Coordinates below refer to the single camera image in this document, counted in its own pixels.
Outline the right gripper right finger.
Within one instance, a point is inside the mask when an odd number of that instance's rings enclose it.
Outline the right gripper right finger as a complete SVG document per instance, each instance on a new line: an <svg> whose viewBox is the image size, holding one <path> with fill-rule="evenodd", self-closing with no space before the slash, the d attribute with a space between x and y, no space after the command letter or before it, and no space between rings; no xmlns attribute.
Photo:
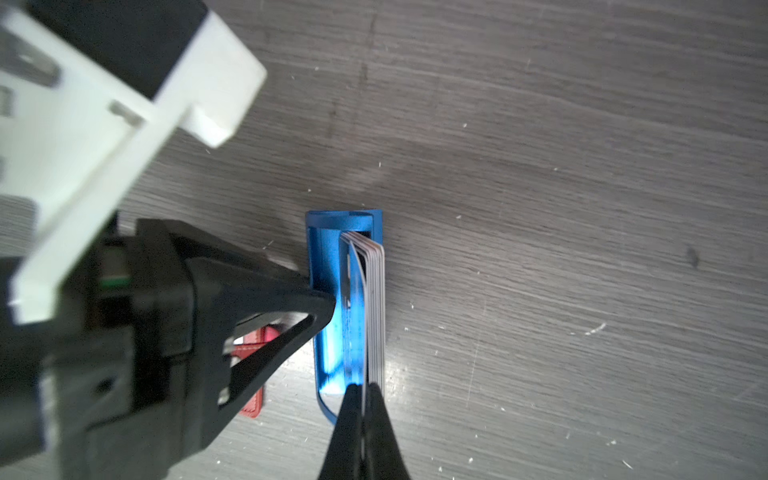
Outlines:
<svg viewBox="0 0 768 480"><path fill-rule="evenodd" d="M410 480L386 408L375 383L367 385L362 424L363 479Z"/></svg>

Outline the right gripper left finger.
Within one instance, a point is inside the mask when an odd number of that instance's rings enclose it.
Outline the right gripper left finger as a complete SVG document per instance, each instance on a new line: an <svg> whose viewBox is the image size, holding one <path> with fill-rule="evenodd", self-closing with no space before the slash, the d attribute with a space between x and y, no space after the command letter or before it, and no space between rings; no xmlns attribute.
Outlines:
<svg viewBox="0 0 768 480"><path fill-rule="evenodd" d="M358 479L362 465L362 387L347 388L318 478Z"/></svg>

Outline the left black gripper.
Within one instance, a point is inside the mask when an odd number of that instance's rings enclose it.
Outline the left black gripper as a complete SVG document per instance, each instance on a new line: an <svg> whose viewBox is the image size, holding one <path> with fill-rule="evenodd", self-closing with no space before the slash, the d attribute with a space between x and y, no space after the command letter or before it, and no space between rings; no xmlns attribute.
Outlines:
<svg viewBox="0 0 768 480"><path fill-rule="evenodd" d="M105 234L54 319L1 310L1 462L49 452L62 479L161 479L206 449L331 320L307 281L240 267L181 221Z"/></svg>

